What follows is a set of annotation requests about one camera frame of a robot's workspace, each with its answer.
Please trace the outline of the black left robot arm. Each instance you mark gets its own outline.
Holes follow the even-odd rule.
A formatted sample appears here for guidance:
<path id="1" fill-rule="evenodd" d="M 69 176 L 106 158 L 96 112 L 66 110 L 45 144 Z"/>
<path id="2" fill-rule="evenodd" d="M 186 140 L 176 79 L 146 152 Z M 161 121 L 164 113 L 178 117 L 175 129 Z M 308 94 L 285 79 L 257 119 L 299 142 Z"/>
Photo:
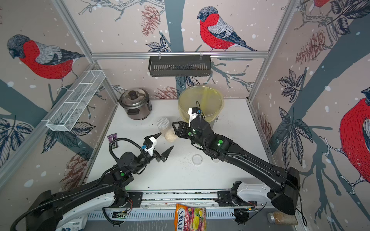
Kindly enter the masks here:
<path id="1" fill-rule="evenodd" d="M 141 204 L 141 193 L 134 198 L 126 191 L 126 186 L 134 180 L 135 174 L 142 174 L 152 160 L 166 162 L 172 147 L 159 154 L 155 150 L 160 133 L 146 136 L 142 145 L 127 138 L 116 138 L 108 146 L 115 165 L 105 170 L 101 177 L 80 187 L 52 194 L 50 190 L 41 193 L 27 212 L 20 215 L 11 225 L 12 231 L 21 220 L 26 221 L 28 231 L 54 231 L 70 220 L 95 209 L 126 208 L 130 213 Z M 117 157 L 113 146 L 125 141 L 138 148 L 140 154 L 125 152 Z"/>

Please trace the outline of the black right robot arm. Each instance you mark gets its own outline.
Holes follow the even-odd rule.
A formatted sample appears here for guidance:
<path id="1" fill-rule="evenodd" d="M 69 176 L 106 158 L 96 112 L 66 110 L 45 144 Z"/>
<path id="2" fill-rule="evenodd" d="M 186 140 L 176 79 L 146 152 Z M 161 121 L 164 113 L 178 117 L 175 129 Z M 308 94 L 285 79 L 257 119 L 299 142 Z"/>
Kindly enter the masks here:
<path id="1" fill-rule="evenodd" d="M 295 214 L 300 197 L 297 169 L 284 169 L 258 158 L 226 136 L 214 133 L 203 118 L 196 118 L 189 124 L 173 122 L 172 127 L 176 136 L 189 139 L 192 145 L 212 159 L 235 165 L 262 181 L 270 188 L 267 197 L 271 204 L 285 214 Z"/>

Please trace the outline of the small clear jar with rice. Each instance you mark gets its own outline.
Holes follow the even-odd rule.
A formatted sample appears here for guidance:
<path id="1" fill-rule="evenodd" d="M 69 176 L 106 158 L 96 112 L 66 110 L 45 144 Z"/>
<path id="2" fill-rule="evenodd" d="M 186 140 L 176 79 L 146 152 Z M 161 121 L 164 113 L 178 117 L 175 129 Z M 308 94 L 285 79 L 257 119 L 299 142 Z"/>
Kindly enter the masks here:
<path id="1" fill-rule="evenodd" d="M 178 136 L 175 134 L 174 128 L 168 129 L 164 137 L 168 142 L 174 142 L 178 138 Z"/>

